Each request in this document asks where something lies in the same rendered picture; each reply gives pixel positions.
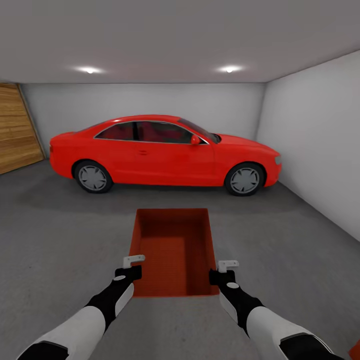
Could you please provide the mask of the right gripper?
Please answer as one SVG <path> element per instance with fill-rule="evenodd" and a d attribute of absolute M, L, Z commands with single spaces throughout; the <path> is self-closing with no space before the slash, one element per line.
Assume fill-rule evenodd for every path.
<path fill-rule="evenodd" d="M 211 285 L 219 286 L 220 281 L 223 278 L 230 278 L 231 280 L 236 281 L 234 270 L 227 270 L 226 273 L 219 272 L 218 270 L 209 271 L 209 283 Z"/>

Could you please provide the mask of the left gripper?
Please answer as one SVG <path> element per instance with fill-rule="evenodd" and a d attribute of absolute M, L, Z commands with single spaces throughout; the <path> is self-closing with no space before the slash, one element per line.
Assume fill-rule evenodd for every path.
<path fill-rule="evenodd" d="M 118 268 L 115 270 L 115 277 L 123 273 L 130 273 L 132 275 L 132 281 L 139 280 L 142 278 L 142 266 L 136 265 L 136 266 L 132 266 L 131 268 L 125 268 L 125 269 Z"/>

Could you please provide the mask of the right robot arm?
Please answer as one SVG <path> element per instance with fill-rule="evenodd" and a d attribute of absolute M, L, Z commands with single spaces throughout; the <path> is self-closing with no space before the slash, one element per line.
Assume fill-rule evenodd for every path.
<path fill-rule="evenodd" d="M 219 287 L 222 307 L 243 328 L 263 360 L 345 360 L 316 335 L 265 307 L 235 281 L 237 260 L 220 260 L 209 271 L 209 283 Z"/>

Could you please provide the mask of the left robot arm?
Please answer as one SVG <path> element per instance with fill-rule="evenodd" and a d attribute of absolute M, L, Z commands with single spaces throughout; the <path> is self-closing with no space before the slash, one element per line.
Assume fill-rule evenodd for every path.
<path fill-rule="evenodd" d="M 88 360 L 108 327 L 134 294 L 134 280 L 142 278 L 145 255 L 123 258 L 123 268 L 115 270 L 112 283 L 91 298 L 79 312 L 47 332 L 16 360 Z"/>

